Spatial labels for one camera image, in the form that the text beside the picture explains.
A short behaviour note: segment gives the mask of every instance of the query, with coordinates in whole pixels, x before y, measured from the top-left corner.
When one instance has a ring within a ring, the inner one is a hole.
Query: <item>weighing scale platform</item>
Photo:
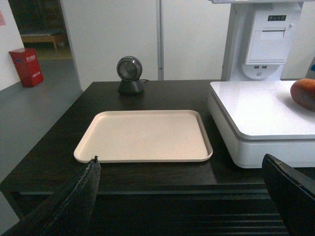
[[[295,81],[211,82],[208,106],[242,168],[269,153],[292,167],[315,167],[315,113],[291,98]]]

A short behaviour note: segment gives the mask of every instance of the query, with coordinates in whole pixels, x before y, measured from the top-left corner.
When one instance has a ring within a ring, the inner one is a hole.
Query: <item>rectangular tray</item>
[[[198,162],[213,153],[200,114],[189,110],[110,111],[95,116],[74,151],[77,161]]]

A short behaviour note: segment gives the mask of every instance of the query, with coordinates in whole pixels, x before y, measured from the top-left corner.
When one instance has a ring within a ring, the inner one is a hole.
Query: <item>gray floor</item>
[[[0,182],[80,96],[71,59],[40,60],[44,81],[0,91]],[[0,235],[18,218],[0,192]]]

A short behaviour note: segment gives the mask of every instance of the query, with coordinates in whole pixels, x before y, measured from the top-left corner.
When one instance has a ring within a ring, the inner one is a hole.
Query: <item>dark wooden table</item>
[[[286,233],[261,169],[237,167],[207,106],[210,81],[148,81],[138,96],[119,82],[94,82],[0,184],[21,218],[82,167],[73,152],[104,111],[194,110],[214,153],[195,163],[101,164],[91,235],[236,235]],[[315,179],[315,168],[299,168]]]

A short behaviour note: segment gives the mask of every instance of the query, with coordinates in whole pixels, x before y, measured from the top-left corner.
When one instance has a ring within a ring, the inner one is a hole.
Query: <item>sweet potato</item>
[[[300,106],[315,112],[315,80],[301,79],[290,89],[292,99]]]

